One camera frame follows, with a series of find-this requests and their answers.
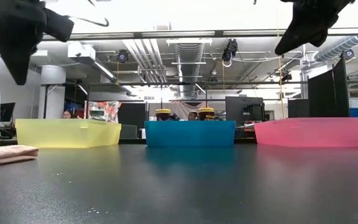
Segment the pink plastic bin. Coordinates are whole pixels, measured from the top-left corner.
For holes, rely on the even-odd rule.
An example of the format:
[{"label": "pink plastic bin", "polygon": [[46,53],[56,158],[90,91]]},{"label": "pink plastic bin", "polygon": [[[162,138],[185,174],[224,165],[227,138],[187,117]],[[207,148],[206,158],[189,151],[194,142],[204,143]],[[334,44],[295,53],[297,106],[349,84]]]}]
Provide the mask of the pink plastic bin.
[{"label": "pink plastic bin", "polygon": [[255,125],[259,144],[358,147],[358,118],[289,118]]}]

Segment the desk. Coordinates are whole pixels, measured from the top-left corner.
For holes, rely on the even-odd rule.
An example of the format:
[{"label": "desk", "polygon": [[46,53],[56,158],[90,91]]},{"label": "desk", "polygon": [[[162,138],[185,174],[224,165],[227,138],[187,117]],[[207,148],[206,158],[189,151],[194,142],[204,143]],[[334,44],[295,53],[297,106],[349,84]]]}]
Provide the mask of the desk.
[{"label": "desk", "polygon": [[44,149],[0,166],[0,223],[358,223],[358,149]]}]

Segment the glass jar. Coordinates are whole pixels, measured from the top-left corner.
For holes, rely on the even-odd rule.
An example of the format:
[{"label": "glass jar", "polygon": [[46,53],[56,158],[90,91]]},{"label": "glass jar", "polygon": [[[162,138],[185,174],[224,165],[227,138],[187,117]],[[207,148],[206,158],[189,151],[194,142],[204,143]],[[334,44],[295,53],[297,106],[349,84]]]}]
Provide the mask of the glass jar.
[{"label": "glass jar", "polygon": [[214,108],[200,108],[198,117],[200,118],[200,121],[214,121],[215,110]]},{"label": "glass jar", "polygon": [[169,120],[170,115],[171,115],[170,109],[155,110],[155,116],[157,117],[157,121],[167,121]]}]

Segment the black partition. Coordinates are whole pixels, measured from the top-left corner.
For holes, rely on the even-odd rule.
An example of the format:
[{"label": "black partition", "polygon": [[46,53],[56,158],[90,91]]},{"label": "black partition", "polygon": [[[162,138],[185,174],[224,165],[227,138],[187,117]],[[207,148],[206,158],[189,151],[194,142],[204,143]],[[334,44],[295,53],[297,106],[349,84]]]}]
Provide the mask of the black partition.
[{"label": "black partition", "polygon": [[349,95],[343,56],[332,70],[308,80],[308,95],[310,117],[349,117]]},{"label": "black partition", "polygon": [[307,99],[288,100],[288,117],[308,118],[309,100]]},{"label": "black partition", "polygon": [[135,125],[138,130],[144,128],[145,118],[145,103],[122,103],[118,110],[118,122]]}]

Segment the yellow lid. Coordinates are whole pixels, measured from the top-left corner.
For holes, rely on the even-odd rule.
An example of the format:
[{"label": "yellow lid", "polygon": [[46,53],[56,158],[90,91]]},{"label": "yellow lid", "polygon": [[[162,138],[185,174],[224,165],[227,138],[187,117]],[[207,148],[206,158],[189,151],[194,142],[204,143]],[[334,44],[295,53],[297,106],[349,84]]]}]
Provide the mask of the yellow lid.
[{"label": "yellow lid", "polygon": [[215,112],[215,110],[214,108],[200,108],[199,112]]},{"label": "yellow lid", "polygon": [[157,109],[155,110],[155,114],[160,114],[160,113],[171,113],[170,109]]}]

